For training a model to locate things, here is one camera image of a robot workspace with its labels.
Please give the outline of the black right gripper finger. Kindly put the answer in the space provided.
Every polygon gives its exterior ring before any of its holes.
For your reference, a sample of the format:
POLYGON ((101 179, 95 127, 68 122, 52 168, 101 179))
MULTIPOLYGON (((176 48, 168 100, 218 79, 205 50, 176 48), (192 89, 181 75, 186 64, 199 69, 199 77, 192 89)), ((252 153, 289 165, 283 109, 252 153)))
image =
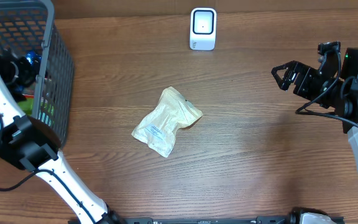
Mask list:
POLYGON ((289 86, 295 81, 297 77, 297 72, 292 68, 274 68, 273 77, 277 82, 278 87, 281 90, 287 91, 289 86), (285 73, 283 77, 278 75, 278 71, 284 70, 285 73))
POLYGON ((296 63, 297 63, 297 61, 292 60, 290 62, 284 63, 283 65, 273 67, 271 73, 272 73, 272 75, 276 75, 279 70, 286 70, 286 69, 292 67, 293 65, 295 65, 296 63))

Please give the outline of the green snack packet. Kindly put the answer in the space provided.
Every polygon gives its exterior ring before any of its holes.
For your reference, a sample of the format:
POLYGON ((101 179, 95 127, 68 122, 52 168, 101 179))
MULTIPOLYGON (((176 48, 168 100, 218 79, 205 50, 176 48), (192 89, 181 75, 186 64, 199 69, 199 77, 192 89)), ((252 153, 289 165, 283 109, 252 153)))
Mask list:
MULTIPOLYGON (((34 95, 24 95, 25 101, 18 102, 19 107, 26 114, 31 116, 33 105, 34 105, 34 95)), ((48 103, 43 97, 41 97, 41 108, 46 109, 46 111, 50 114, 54 113, 54 107, 48 103)))

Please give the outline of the beige paper pouch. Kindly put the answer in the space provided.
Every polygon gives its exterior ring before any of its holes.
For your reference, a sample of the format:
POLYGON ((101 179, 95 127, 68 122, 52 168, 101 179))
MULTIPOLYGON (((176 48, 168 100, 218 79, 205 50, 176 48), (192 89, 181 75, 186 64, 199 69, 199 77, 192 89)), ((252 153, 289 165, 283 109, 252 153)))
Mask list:
POLYGON ((174 148, 177 131, 202 116, 201 110, 170 86, 163 90, 155 109, 135 127, 132 136, 167 158, 174 148))

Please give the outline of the teal snack packet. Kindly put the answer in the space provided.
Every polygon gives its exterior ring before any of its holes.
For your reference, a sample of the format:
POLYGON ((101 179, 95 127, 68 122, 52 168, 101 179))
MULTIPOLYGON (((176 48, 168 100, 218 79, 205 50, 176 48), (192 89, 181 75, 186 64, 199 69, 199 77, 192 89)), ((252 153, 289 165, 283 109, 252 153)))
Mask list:
POLYGON ((45 105, 39 115, 39 120, 44 122, 45 124, 52 126, 54 124, 53 120, 54 107, 45 105))

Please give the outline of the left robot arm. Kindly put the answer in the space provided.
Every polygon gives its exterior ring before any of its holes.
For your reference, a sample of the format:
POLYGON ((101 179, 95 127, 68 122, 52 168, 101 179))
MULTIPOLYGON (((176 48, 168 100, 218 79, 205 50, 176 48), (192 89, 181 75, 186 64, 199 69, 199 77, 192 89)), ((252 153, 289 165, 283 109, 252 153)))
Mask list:
POLYGON ((29 171, 17 184, 0 186, 0 192, 12 191, 37 176, 74 211, 75 223, 124 223, 70 167, 60 139, 50 126, 28 116, 18 105, 25 98, 16 89, 31 86, 39 72, 26 57, 17 57, 8 50, 0 52, 0 158, 29 171))

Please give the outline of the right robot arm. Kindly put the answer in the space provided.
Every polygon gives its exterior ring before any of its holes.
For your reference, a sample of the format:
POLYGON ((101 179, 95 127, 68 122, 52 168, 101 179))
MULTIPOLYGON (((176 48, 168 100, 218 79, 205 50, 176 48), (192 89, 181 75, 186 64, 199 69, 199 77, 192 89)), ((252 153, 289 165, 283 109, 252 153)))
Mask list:
POLYGON ((320 43, 319 68, 293 60, 271 73, 281 90, 294 84, 294 94, 307 100, 296 114, 342 122, 358 173, 358 48, 348 48, 343 57, 340 48, 339 42, 320 43))

